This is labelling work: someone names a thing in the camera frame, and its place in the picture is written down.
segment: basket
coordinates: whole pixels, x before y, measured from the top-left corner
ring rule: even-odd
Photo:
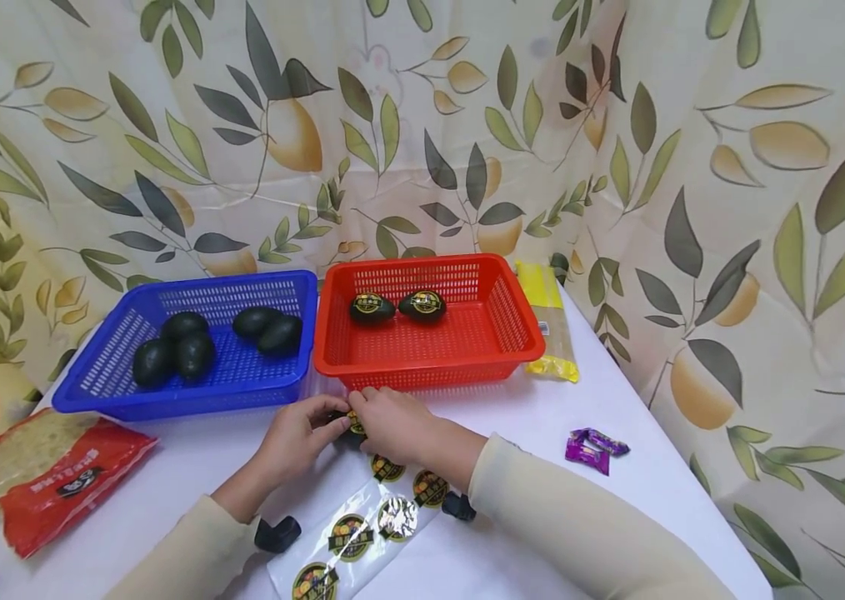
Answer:
[[[447,304],[436,323],[397,313],[361,326],[348,316],[357,294],[393,304],[418,290]],[[508,378],[544,352],[538,321],[515,274],[498,254],[406,258],[337,264],[322,285],[313,365],[349,390],[411,390]]]
[[[316,276],[309,271],[141,285],[120,299],[77,356],[52,397],[52,408],[99,411],[132,422],[295,402],[309,368],[316,304]],[[298,355],[266,359],[233,333],[238,312],[258,305],[302,319]],[[183,385],[176,375],[161,390],[140,390],[133,381],[133,353],[158,335],[166,318],[184,310],[209,321],[216,343],[212,371],[197,386]]]

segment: white table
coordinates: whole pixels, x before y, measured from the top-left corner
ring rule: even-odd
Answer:
[[[522,369],[497,385],[420,393],[430,408],[475,431],[497,431],[519,447],[572,469],[638,507],[683,539],[738,598],[772,598],[768,583],[696,483],[593,330],[567,304],[579,384],[540,381]],[[310,377],[310,390],[334,382]],[[52,391],[42,400],[50,404]],[[271,411],[184,417],[133,425],[161,443],[97,510],[28,562],[6,548],[0,528],[0,598],[100,598],[132,568],[201,493],[210,493],[258,447]],[[597,428],[632,447],[612,461],[610,477],[563,461],[570,429]],[[291,513],[303,530],[320,523],[367,478],[366,458],[327,450],[317,476],[279,491],[263,507],[275,523]],[[277,598],[263,560],[252,560],[225,598]],[[437,517],[360,592],[360,599],[582,598],[541,558],[494,529]]]

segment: floral backdrop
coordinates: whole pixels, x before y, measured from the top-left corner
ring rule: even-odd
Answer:
[[[469,252],[845,598],[845,2],[0,4],[0,432],[134,286]]]

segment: beige sleeve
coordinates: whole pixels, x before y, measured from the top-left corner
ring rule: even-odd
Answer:
[[[258,520],[241,524],[203,495],[106,600],[215,598],[257,551]]]
[[[566,468],[492,435],[472,473],[477,511],[597,600],[732,599],[679,537]]]

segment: dark green avocado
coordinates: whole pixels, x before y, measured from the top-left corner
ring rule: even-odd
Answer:
[[[183,311],[166,318],[166,322],[159,329],[159,337],[176,343],[189,334],[200,333],[200,331],[209,333],[209,323],[206,318],[199,313]]]
[[[173,345],[157,338],[140,343],[132,355],[132,379],[140,388],[160,388],[176,372]]]
[[[269,306],[250,306],[239,312],[232,320],[232,330],[241,339],[256,342],[270,324],[283,314]]]
[[[292,315],[279,315],[259,338],[256,348],[266,358],[288,358],[300,349],[303,320]]]
[[[202,379],[215,362],[216,345],[204,331],[187,335],[176,345],[176,369],[187,383]]]
[[[436,292],[420,290],[399,302],[399,312],[420,323],[435,323],[446,314],[446,303]]]
[[[349,318],[360,324],[377,324],[396,316],[396,306],[385,297],[366,292],[349,304]]]

